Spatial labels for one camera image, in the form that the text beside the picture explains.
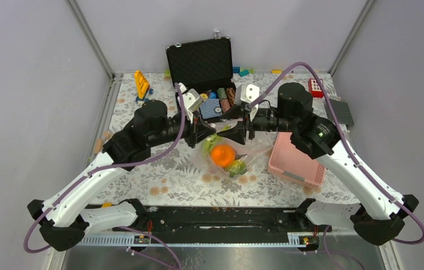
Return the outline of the clear pink zip bag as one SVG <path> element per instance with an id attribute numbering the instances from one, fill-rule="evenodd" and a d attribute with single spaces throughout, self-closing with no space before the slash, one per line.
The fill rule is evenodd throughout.
<path id="1" fill-rule="evenodd" d="M 249 172 L 258 158 L 273 148 L 267 133 L 259 133 L 244 145 L 216 134 L 200 142 L 190 156 L 198 169 L 221 178 L 235 179 Z"/>

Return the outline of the green celery stalk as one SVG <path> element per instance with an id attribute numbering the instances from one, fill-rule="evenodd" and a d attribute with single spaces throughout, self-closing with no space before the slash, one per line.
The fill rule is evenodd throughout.
<path id="1" fill-rule="evenodd" d="M 222 141 L 222 137 L 218 136 L 217 134 L 208 136 L 202 142 L 202 154 L 203 155 L 209 154 L 212 151 L 212 149 L 221 141 Z"/>

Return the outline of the orange fruit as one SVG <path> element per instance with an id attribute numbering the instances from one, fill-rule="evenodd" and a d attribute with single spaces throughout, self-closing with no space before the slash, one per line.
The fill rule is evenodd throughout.
<path id="1" fill-rule="evenodd" d="M 236 151 L 227 144 L 215 146 L 209 153 L 211 160 L 218 167 L 228 167 L 236 158 Z"/>

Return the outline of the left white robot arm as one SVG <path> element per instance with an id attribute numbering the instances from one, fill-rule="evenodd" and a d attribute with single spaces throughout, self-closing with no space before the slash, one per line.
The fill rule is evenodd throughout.
<path id="1" fill-rule="evenodd" d="M 143 230 L 148 223 L 145 209 L 136 199 L 100 208 L 89 203 L 110 183 L 139 165 L 154 162 L 165 152 L 152 157 L 151 149 L 184 140 L 190 147 L 215 133 L 215 129 L 194 115 L 184 113 L 170 118 L 164 102 L 150 100 L 134 112 L 126 126 L 115 133 L 91 164 L 52 198 L 32 200 L 27 208 L 40 226 L 39 232 L 49 248 L 65 251 L 89 233 L 129 226 Z"/>

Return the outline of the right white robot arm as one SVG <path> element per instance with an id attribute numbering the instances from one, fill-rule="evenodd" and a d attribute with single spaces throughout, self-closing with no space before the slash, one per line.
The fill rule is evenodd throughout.
<path id="1" fill-rule="evenodd" d="M 377 246 L 396 240 L 418 199 L 395 191 L 378 177 L 332 121 L 314 114 L 313 97 L 301 84 L 281 85 L 277 105 L 268 109 L 259 107 L 258 98 L 258 87 L 241 85 L 233 106 L 224 113 L 224 119 L 235 119 L 237 125 L 218 135 L 244 145 L 256 132 L 288 132 L 297 150 L 330 170 L 359 201 L 344 205 L 306 199 L 296 211 L 297 227 L 305 232 L 316 226 L 352 229 Z"/>

